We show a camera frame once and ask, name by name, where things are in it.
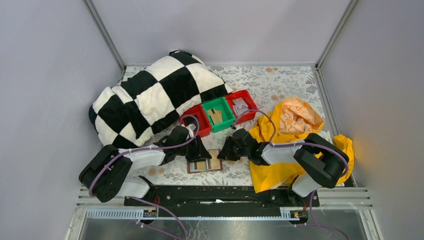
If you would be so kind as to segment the brown leather card holder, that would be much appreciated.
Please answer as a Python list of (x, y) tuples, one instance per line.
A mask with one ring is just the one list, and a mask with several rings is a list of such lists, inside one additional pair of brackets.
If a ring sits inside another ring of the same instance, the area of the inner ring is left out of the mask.
[(223, 170), (223, 163), (221, 160), (221, 169), (217, 170), (208, 170), (207, 160), (198, 161), (198, 162), (188, 162), (187, 163), (187, 173), (196, 174), (196, 173), (206, 173), (206, 172), (216, 172)]

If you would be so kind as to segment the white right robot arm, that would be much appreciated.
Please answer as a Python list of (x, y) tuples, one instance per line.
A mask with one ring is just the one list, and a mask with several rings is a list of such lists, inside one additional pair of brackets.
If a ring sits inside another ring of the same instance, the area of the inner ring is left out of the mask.
[(303, 170), (290, 184), (290, 190), (307, 197), (324, 187), (332, 189), (349, 171), (349, 157), (316, 133), (300, 141), (288, 143), (258, 142), (245, 129), (226, 138), (218, 159), (237, 161), (242, 157), (257, 166), (297, 164)]

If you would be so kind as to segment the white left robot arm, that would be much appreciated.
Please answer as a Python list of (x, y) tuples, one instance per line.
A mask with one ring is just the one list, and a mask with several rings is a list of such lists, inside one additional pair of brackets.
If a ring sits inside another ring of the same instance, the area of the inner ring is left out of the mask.
[(143, 198), (152, 184), (133, 172), (152, 166), (161, 166), (183, 156), (188, 162), (199, 162), (212, 156), (192, 126), (176, 126), (169, 135), (145, 147), (116, 148), (103, 146), (78, 176), (89, 190), (89, 195), (106, 203), (118, 197)]

